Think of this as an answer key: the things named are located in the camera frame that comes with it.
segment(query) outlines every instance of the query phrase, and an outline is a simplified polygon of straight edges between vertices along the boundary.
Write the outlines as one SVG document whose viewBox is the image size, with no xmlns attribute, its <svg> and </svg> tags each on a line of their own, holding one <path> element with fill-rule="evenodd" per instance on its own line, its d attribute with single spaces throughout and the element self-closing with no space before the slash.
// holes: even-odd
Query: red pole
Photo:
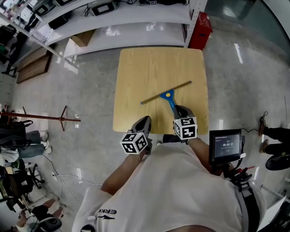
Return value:
<svg viewBox="0 0 290 232">
<path fill-rule="evenodd" d="M 16 114 L 16 113 L 0 113 L 3 116 L 11 116 L 11 117 L 25 117 L 25 118 L 39 118 L 39 119 L 50 119 L 50 120 L 58 120 L 58 121 L 81 121 L 79 119 L 68 119 L 63 117 L 48 117 L 48 116 L 40 116 L 40 115 L 31 115 L 31 114 Z"/>
</svg>

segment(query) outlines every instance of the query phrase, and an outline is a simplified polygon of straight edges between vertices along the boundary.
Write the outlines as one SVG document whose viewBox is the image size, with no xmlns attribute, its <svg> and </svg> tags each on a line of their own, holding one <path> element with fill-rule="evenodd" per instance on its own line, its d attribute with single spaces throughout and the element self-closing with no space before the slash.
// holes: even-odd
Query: screen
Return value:
<svg viewBox="0 0 290 232">
<path fill-rule="evenodd" d="M 102 13 L 102 12 L 104 12 L 104 11 L 106 11 L 106 10 L 109 10 L 108 5 L 101 6 L 101 7 L 98 8 L 98 11 L 99 11 L 100 13 Z"/>
<path fill-rule="evenodd" d="M 41 8 L 38 9 L 37 12 L 38 12 L 39 15 L 42 15 L 45 12 L 45 8 L 41 7 Z"/>
<path fill-rule="evenodd" d="M 240 135 L 222 135 L 214 138 L 214 157 L 224 157 L 240 152 Z"/>
</svg>

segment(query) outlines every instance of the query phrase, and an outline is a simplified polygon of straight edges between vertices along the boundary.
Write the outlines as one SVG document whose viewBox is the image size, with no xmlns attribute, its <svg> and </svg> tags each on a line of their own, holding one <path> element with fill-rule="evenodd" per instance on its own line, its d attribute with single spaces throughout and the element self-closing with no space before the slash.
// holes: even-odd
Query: wheel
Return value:
<svg viewBox="0 0 290 232">
<path fill-rule="evenodd" d="M 290 168 L 290 155 L 270 157 L 266 162 L 266 168 L 271 171 Z"/>
</svg>

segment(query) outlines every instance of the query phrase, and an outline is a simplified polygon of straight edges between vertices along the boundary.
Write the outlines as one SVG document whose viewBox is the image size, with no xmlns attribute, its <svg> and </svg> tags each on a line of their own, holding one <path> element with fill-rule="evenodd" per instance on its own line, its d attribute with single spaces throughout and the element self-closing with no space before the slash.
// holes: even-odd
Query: cardboard box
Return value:
<svg viewBox="0 0 290 232">
<path fill-rule="evenodd" d="M 90 31 L 85 31 L 85 32 L 82 32 L 82 33 L 80 33 L 80 34 L 73 35 L 73 36 L 71 37 L 71 39 L 72 39 L 73 42 L 75 42 L 76 45 L 78 45 L 79 47 L 86 47 L 86 46 L 89 44 L 89 42 L 90 42 L 92 36 L 94 35 L 95 30 L 96 30 L 96 29 L 94 29 L 94 30 L 90 30 Z"/>
</svg>

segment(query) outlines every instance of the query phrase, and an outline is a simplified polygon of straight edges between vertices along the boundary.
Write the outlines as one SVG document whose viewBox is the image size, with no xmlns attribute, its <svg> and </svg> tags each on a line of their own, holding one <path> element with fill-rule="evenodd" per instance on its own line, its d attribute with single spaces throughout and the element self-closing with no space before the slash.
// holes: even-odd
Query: red crate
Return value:
<svg viewBox="0 0 290 232">
<path fill-rule="evenodd" d="M 199 12 L 188 47 L 203 50 L 212 32 L 208 15 L 204 12 Z"/>
</svg>

